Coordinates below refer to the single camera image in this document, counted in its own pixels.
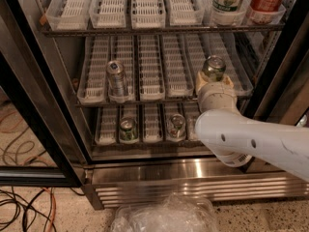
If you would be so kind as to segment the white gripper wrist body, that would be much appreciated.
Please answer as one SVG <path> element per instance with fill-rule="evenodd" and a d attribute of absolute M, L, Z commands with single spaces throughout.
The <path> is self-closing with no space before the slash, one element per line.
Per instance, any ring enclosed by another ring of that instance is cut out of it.
<path fill-rule="evenodd" d="M 223 82 L 205 84 L 198 91 L 197 101 L 201 112 L 224 109 L 239 114 L 237 108 L 238 97 L 235 90 Z"/>

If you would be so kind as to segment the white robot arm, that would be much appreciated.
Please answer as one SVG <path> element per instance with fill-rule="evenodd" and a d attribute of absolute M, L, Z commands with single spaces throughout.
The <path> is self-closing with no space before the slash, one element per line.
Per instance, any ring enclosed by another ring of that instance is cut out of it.
<path fill-rule="evenodd" d="M 201 115 L 196 120 L 195 133 L 221 162 L 239 167 L 245 164 L 242 157 L 254 157 L 309 181 L 308 128 L 242 116 L 228 75 L 213 81 L 198 72 L 196 91 Z"/>

